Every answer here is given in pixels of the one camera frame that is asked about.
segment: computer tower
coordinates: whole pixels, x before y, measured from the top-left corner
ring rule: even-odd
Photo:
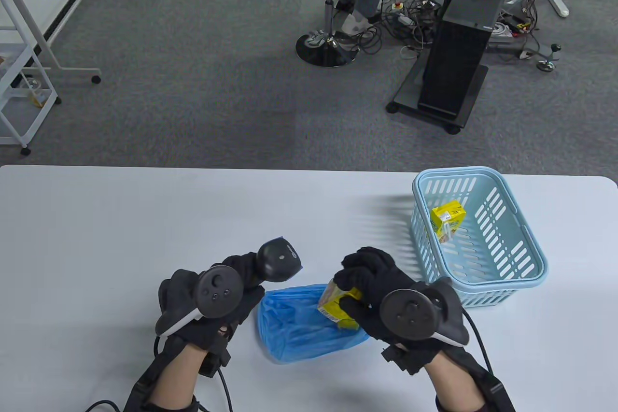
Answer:
[[[464,104],[504,0],[453,0],[437,26],[419,109],[455,118]]]

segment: blue plastic bag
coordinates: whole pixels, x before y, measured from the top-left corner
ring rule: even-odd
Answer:
[[[363,329],[344,330],[318,311],[325,284],[269,291],[258,306],[258,331],[282,363],[313,359],[366,341]]]

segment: black glove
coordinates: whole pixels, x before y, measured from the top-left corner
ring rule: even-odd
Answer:
[[[358,288],[360,301],[352,297],[339,300],[340,307],[364,329],[367,334],[388,344],[400,344],[413,354],[416,371],[430,363],[444,344],[435,339],[409,341],[392,333],[380,318],[380,305],[391,291],[402,288],[421,290],[426,285],[415,282],[395,265],[388,253],[376,248],[360,248],[342,262],[343,270],[335,274],[335,284],[344,291]]]
[[[236,327],[249,317],[253,308],[264,297],[262,286],[250,286],[252,282],[255,282],[254,256],[254,253],[244,256],[230,256],[223,261],[223,265],[234,268],[245,283],[243,297],[234,311],[218,319],[202,317],[197,321],[189,322],[174,335],[206,351],[224,349],[227,341],[234,335]],[[192,292],[197,280],[197,273],[183,269],[175,271],[171,279],[164,280],[159,288],[161,312],[164,312],[167,307],[183,308],[194,304]],[[224,339],[225,343],[217,343],[221,338]]]

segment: light blue basket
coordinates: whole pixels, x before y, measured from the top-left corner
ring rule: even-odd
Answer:
[[[450,277],[466,307],[493,306],[547,275],[547,261],[503,176],[488,167],[429,169],[414,180],[411,236],[425,278]],[[430,210],[457,200],[466,218],[440,244]]]

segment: caster wheel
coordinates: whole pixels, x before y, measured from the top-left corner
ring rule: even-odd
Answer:
[[[395,101],[391,101],[390,103],[388,103],[388,105],[386,105],[386,112],[388,114],[395,114],[395,112],[399,111],[399,105],[397,105],[397,103],[395,103]]]
[[[449,135],[457,135],[459,132],[461,132],[461,128],[457,127],[456,125],[447,125],[446,127],[444,127],[444,130],[446,130],[446,133]]]

